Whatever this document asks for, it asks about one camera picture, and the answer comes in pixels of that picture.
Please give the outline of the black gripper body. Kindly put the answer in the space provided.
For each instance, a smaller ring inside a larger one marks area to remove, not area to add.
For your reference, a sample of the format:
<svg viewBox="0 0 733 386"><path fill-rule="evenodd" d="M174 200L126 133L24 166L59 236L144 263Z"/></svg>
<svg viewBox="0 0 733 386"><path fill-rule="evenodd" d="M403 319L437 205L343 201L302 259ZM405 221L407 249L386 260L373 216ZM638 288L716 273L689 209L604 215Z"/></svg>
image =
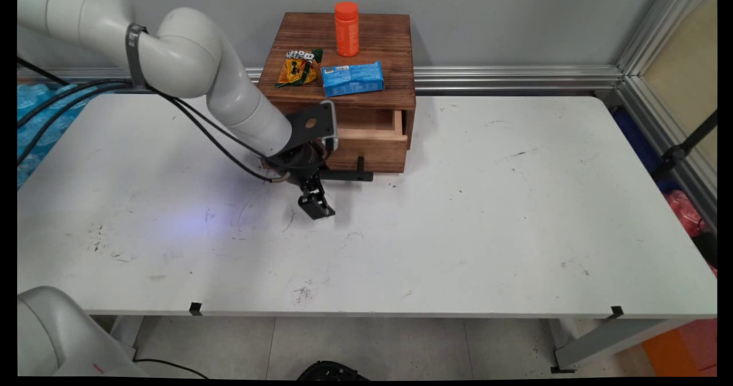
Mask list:
<svg viewBox="0 0 733 386"><path fill-rule="evenodd" d="M320 167L333 153L333 140L309 141L265 159L277 172L280 182L291 183L301 190L316 190L320 184Z"/></svg>

